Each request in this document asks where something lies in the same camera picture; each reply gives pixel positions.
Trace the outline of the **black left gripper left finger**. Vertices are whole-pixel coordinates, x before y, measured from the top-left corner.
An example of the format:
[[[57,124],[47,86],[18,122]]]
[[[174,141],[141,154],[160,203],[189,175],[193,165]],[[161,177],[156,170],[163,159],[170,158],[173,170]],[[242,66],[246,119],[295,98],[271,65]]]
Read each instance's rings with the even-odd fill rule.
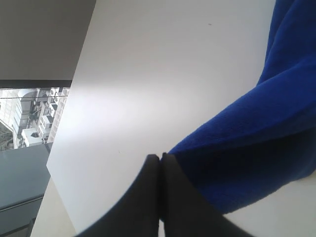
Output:
[[[159,157],[148,155],[120,200],[79,237],[157,237]]]

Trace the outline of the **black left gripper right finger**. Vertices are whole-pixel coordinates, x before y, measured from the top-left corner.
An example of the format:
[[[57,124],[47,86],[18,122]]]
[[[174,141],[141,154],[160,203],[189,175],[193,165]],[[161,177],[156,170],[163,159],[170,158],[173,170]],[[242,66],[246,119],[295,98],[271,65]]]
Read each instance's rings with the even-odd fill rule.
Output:
[[[176,157],[162,155],[164,232],[167,237],[241,237],[243,230],[212,207],[193,187]]]

